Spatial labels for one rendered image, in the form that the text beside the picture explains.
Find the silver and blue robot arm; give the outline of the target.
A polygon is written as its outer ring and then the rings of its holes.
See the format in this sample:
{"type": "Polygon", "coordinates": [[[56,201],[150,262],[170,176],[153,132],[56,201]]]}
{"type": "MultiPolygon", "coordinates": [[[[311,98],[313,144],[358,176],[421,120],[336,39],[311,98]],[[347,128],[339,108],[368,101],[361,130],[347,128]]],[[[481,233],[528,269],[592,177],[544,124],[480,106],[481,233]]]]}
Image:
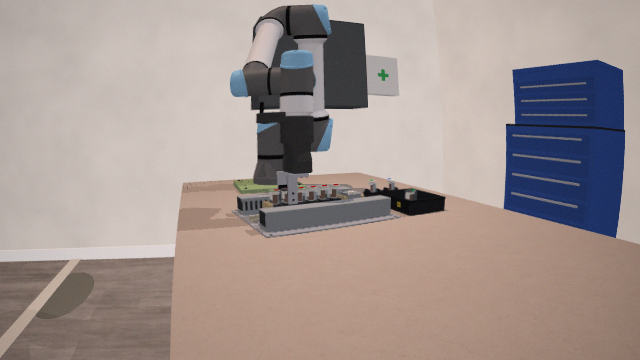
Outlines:
{"type": "MultiPolygon", "coordinates": [[[[329,119],[329,113],[324,109],[323,43],[327,34],[331,34],[327,16],[327,7],[316,4],[271,10],[256,26],[255,33],[258,31],[258,34],[244,70],[236,70],[230,77],[234,97],[313,96],[314,142],[310,152],[327,151],[331,144],[333,119],[329,119]],[[278,39],[286,35],[294,36],[298,50],[284,52],[280,67],[271,68],[278,39]]],[[[283,152],[280,123],[258,123],[254,184],[277,185],[276,171],[283,171],[283,152]]]]}

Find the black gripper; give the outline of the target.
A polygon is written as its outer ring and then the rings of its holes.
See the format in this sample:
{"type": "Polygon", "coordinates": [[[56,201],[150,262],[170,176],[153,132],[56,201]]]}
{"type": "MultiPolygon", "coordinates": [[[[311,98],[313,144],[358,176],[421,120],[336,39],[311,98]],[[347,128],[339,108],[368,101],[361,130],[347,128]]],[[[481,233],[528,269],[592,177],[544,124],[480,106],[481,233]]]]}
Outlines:
{"type": "Polygon", "coordinates": [[[314,142],[313,96],[280,97],[280,112],[260,113],[256,123],[280,123],[280,143],[284,143],[283,171],[277,171],[277,187],[287,188],[287,203],[298,204],[298,178],[312,173],[311,143],[314,142]],[[278,122],[281,121],[281,122],[278,122]]]}

